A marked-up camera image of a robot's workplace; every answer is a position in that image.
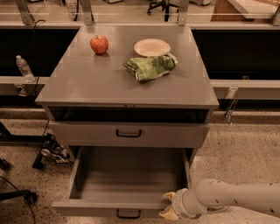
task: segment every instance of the drawer handle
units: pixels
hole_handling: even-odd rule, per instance
[[[142,134],[142,131],[139,130],[138,133],[122,133],[119,129],[117,129],[115,131],[115,134],[118,136],[118,137],[140,137],[141,134]]]
[[[137,219],[140,218],[140,216],[141,216],[141,210],[140,209],[138,210],[138,216],[135,216],[135,217],[133,217],[133,216],[122,216],[122,215],[120,215],[120,210],[119,209],[116,210],[116,217],[119,218],[119,219],[137,220]]]

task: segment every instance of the open drawer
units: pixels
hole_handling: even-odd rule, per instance
[[[52,206],[65,216],[157,218],[163,194],[190,185],[186,150],[81,147],[68,199]]]
[[[60,144],[200,148],[209,130],[201,123],[50,122]]]

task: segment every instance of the plastic bottle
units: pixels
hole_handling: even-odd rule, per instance
[[[25,59],[23,59],[20,55],[16,57],[17,66],[21,74],[25,77],[25,80],[28,82],[34,82],[36,79],[32,73],[32,70],[29,68]]]

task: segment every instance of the apple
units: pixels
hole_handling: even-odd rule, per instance
[[[96,54],[103,54],[108,50],[109,42],[102,35],[95,35],[90,39],[90,46]]]

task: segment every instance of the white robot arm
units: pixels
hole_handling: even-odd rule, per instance
[[[205,178],[192,189],[168,192],[163,198],[171,204],[159,214],[168,220],[223,212],[228,207],[244,207],[280,217],[280,184],[230,185]]]

